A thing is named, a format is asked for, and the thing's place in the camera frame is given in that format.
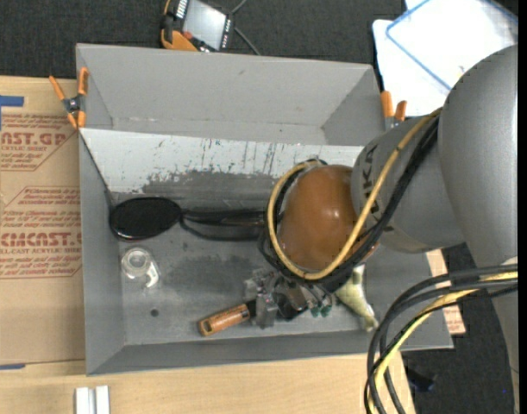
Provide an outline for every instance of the wooden surface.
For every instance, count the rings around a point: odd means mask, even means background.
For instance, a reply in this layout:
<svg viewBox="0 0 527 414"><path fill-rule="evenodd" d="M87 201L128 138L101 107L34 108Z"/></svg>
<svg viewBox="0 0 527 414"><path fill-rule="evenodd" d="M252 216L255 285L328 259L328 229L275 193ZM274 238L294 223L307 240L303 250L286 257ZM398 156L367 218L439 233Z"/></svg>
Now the wooden surface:
<svg viewBox="0 0 527 414"><path fill-rule="evenodd" d="M46 84L44 78L0 77L0 94L22 94L26 88L35 91ZM71 94L74 82L65 84ZM43 104L54 99L28 97L26 104L31 110L43 110ZM362 413L366 359L358 354L97 377L85 376L83 361L27 365L0 371L0 414L73 413L75 388L100 385L110 387L112 414ZM392 362L392 376L405 410L414 413L400 354ZM393 412L388 401L386 407Z"/></svg>

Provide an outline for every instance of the metal bracket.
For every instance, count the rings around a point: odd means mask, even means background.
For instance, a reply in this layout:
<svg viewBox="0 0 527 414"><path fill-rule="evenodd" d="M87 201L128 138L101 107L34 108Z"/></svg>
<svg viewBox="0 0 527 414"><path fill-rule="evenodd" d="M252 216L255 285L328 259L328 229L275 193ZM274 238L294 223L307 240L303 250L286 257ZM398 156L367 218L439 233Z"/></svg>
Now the metal bracket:
<svg viewBox="0 0 527 414"><path fill-rule="evenodd" d="M74 414L110 414L110 389L107 386L75 388Z"/></svg>

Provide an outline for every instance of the cable bundle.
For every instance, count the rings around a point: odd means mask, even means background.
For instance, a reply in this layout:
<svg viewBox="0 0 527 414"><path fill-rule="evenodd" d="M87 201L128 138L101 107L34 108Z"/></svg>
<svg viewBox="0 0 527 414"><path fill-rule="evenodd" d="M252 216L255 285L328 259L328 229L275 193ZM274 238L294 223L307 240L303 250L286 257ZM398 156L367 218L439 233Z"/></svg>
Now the cable bundle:
<svg viewBox="0 0 527 414"><path fill-rule="evenodd" d="M445 281L450 281L451 284L427 290ZM397 412L399 414L405 413L388 371L391 358L398 352L411 333L434 311L457 304L463 299L475 297L475 293L483 289L489 290L492 298L516 291L518 289L518 264L472 268L443 274L414 285L395 300L374 332L368 350L367 384L364 391L367 413L386 414L378 391L382 378ZM388 328L401 313L431 299L435 300L424 306L389 342L387 341ZM378 350L380 350L380 355L378 359L375 359Z"/></svg>

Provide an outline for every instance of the electronic device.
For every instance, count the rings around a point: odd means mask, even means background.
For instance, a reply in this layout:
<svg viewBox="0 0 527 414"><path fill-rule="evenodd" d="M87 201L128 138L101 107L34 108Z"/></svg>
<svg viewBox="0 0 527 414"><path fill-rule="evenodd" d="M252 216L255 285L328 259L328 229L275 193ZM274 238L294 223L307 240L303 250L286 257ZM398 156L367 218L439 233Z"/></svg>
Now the electronic device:
<svg viewBox="0 0 527 414"><path fill-rule="evenodd" d="M167 0L160 41L166 49L222 52L233 30L231 12L208 0Z"/></svg>

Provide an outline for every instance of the black round object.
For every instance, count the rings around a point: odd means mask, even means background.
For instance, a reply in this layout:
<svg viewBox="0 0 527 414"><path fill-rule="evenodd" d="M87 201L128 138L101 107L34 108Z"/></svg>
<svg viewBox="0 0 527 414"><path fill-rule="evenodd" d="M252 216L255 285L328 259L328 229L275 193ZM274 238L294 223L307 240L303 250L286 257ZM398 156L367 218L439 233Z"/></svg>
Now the black round object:
<svg viewBox="0 0 527 414"><path fill-rule="evenodd" d="M120 238L139 241L170 229L181 216L180 207L166 198L133 198L110 213L110 228Z"/></svg>

